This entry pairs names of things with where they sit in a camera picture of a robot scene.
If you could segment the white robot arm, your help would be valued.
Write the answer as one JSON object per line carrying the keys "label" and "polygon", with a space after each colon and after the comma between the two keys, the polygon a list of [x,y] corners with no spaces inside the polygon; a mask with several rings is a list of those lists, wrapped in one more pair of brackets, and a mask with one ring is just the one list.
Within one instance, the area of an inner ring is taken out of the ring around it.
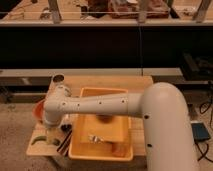
{"label": "white robot arm", "polygon": [[65,114],[141,118],[148,171],[199,171],[189,111],[174,85],[155,83],[143,92],[73,98],[58,85],[44,103],[44,124],[60,124]]}

